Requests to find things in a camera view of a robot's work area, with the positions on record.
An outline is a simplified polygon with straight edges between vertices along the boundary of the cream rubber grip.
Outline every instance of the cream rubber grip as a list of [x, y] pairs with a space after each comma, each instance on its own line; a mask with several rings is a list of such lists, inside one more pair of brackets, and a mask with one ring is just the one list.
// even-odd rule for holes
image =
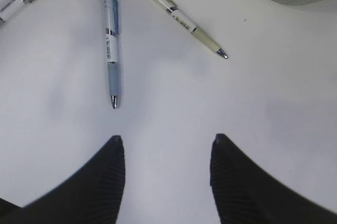
[[221, 46], [199, 27], [196, 28], [192, 35], [215, 53], [217, 53], [221, 49]]

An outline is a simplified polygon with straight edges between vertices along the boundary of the pen grip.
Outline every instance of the pen grip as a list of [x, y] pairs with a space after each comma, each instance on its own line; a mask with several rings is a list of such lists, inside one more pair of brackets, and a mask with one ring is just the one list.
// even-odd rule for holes
[[192, 34], [204, 45], [206, 45], [211, 51], [216, 53], [219, 51], [219, 49], [221, 49], [221, 46], [201, 28], [198, 27]]
[[107, 64], [108, 77], [109, 77], [109, 94], [110, 96], [118, 95], [118, 64]]

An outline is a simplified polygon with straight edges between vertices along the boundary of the pen tip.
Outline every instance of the pen tip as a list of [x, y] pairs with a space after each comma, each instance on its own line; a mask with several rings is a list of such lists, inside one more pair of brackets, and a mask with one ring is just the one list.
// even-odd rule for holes
[[225, 50], [223, 48], [220, 48], [217, 52], [217, 54], [225, 59], [228, 59], [228, 55], [227, 53], [225, 52]]
[[111, 96], [112, 108], [117, 109], [117, 96]]

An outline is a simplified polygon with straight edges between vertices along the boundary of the white desk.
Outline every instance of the white desk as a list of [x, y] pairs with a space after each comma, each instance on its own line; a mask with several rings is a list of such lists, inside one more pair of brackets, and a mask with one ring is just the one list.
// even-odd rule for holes
[[149, 0], [119, 0], [123, 103], [107, 94], [100, 0], [38, 0], [0, 30], [0, 197], [23, 206], [123, 137], [119, 223], [219, 223], [216, 133], [337, 211], [337, 0], [175, 0], [230, 53]]

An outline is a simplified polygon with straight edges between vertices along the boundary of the blue pen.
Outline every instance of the blue pen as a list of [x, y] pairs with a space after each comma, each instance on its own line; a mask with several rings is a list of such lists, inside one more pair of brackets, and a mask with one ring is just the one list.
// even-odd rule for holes
[[105, 38], [109, 81], [109, 94], [113, 109], [118, 106], [118, 2], [117, 0], [104, 0], [105, 12]]

